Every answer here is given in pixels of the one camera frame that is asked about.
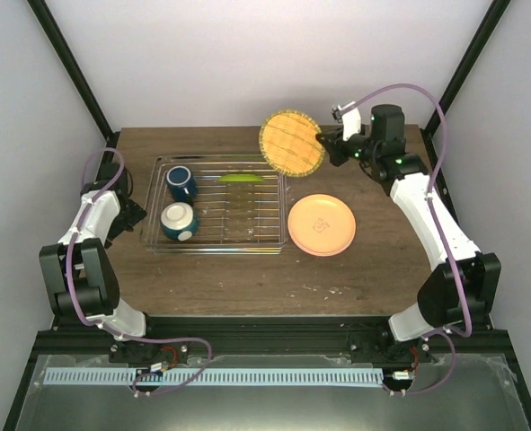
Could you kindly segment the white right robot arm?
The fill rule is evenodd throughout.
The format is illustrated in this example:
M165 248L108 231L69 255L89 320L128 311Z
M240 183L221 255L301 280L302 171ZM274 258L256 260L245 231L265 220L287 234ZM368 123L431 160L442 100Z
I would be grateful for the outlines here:
M401 107L376 105L369 125L362 123L355 108L333 115L340 127L315 136L330 163L339 167L348 160L358 162L406 216L431 266L415 304L392 315L376 337L376 352L395 362L435 330L471 335L489 321L501 272L499 259L481 252L466 236L442 202L425 163L407 151Z

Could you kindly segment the woven bamboo tray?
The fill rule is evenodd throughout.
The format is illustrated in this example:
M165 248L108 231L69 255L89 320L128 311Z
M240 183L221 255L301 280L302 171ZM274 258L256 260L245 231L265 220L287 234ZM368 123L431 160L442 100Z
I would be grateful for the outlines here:
M280 110L261 125L259 148L268 164L292 178L315 172L323 162L325 150L316 140L319 125L298 110Z

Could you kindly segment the cream orange bear plate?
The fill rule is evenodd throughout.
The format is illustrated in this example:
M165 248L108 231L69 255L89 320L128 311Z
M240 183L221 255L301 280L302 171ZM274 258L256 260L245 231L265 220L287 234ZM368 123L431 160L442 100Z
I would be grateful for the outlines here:
M355 216L340 199L313 194L299 199L288 213L288 232L302 251L331 257L347 250L357 230Z

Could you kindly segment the green plastic plate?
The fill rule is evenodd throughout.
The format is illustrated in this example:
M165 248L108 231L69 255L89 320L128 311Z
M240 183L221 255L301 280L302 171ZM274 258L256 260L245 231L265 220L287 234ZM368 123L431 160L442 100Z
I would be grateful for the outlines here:
M261 183L264 179L260 175L251 173L230 173L221 176L218 181L223 183Z

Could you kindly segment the white and teal bowl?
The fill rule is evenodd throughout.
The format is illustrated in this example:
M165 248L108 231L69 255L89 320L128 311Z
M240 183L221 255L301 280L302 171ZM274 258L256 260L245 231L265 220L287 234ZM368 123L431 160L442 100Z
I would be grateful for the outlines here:
M160 225L169 239L186 242L198 231L199 217L191 205L175 202L162 211Z

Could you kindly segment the dark blue ceramic mug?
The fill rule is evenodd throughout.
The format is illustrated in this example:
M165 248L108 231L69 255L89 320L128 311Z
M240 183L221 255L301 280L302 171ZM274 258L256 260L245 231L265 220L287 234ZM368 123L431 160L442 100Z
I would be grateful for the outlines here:
M188 167L174 166L165 174L164 179L175 202L193 205L198 195L198 186Z

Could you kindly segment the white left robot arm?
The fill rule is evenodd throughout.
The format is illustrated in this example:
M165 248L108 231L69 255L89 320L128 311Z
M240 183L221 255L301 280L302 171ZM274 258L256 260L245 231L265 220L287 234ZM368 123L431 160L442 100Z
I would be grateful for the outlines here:
M106 249L121 233L131 232L146 211L131 199L132 179L121 163L102 165L95 180L86 181L80 207L66 233L41 248L40 268L49 305L58 319L111 330L128 340L140 362L154 361L161 340L147 331L147 317L122 298Z

